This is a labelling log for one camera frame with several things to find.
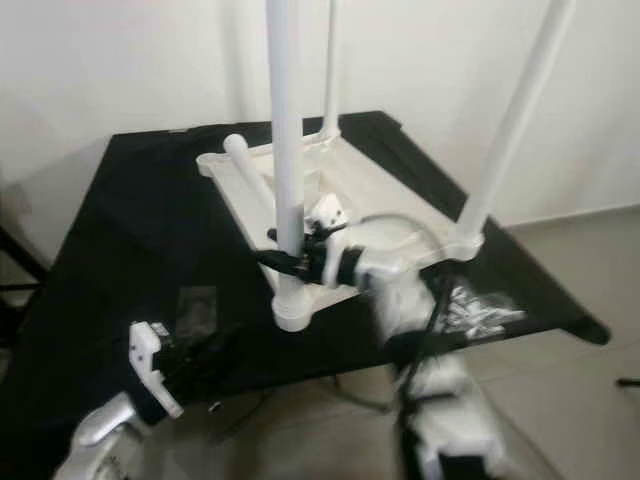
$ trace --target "white wall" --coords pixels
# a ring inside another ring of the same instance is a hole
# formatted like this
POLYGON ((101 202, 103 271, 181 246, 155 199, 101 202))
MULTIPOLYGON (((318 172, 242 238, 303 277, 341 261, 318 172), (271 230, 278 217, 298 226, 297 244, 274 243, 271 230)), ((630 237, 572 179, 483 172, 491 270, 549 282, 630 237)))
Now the white wall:
MULTIPOLYGON (((301 4, 315 115, 328 2, 301 4)), ((546 2, 346 4, 342 111, 384 109, 472 187, 546 2)), ((640 203, 639 17, 578 0, 501 220, 640 203)), ((0 0, 2 222, 53 258, 112 133, 266 120, 266 61, 263 0, 0 0)))

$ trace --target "black tabletop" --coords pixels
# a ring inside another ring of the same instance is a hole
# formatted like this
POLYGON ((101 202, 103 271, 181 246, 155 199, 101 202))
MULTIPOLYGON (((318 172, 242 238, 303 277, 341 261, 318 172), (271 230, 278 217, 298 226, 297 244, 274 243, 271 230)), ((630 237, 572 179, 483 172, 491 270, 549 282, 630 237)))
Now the black tabletop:
MULTIPOLYGON (((320 120, 304 126, 306 133, 317 131, 320 120)), ((340 126, 356 148, 457 218, 465 194, 399 123, 368 112, 344 115, 340 126)), ((216 286, 219 322, 249 325, 250 340, 220 387, 224 393, 384 362, 369 308, 358 298, 318 312, 303 332, 275 326, 271 290, 214 184, 195 164, 201 153, 221 152, 231 133, 250 145, 271 141, 268 123, 111 139, 0 385, 0 440, 33 448, 38 437, 44 446, 121 390, 145 418, 160 418, 162 410, 129 366, 129 325, 147 320, 171 327, 185 286, 216 286)), ((589 314, 496 223, 487 224, 485 236, 467 270, 473 286, 504 292, 530 317, 584 337, 589 314)))

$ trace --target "tiled floor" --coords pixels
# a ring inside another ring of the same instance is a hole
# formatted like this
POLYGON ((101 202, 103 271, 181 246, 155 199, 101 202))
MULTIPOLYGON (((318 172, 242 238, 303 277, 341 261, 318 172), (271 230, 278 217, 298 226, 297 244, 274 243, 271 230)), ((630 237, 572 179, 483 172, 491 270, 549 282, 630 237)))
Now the tiled floor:
MULTIPOLYGON (((599 348, 550 332, 476 347, 465 353, 472 371, 501 414, 567 480, 640 478, 640 389, 613 384, 621 375, 640 377, 640 209, 514 234, 611 326, 614 338, 599 348)), ((361 395, 392 397, 384 368, 345 375, 344 383, 361 395)), ((163 423, 145 451, 141 478, 401 478, 393 414, 345 403, 317 382, 279 390, 258 417, 216 446, 214 433, 255 400, 239 397, 214 415, 193 408, 163 423)))

